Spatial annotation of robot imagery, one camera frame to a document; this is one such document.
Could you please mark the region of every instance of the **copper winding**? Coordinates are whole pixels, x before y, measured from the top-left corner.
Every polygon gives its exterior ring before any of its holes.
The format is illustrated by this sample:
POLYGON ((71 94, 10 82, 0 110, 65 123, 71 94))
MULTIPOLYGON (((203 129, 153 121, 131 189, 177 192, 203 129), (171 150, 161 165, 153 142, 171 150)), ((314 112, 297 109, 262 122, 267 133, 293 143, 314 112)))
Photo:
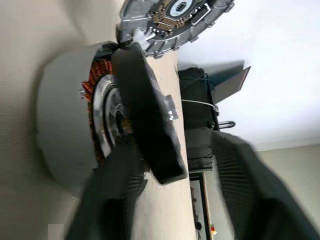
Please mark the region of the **copper winding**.
POLYGON ((94 142, 94 149, 95 149, 95 156, 100 168, 104 168, 105 163, 105 156, 101 150, 99 141, 96 136, 94 120, 92 115, 92 100, 94 97, 95 87, 99 80, 108 74, 114 74, 112 69, 112 63, 108 60, 95 60, 90 69, 90 74, 88 77, 88 81, 82 83, 82 87, 85 91, 84 99, 88 102, 88 114, 89 114, 89 124, 90 124, 90 131, 91 137, 94 142))

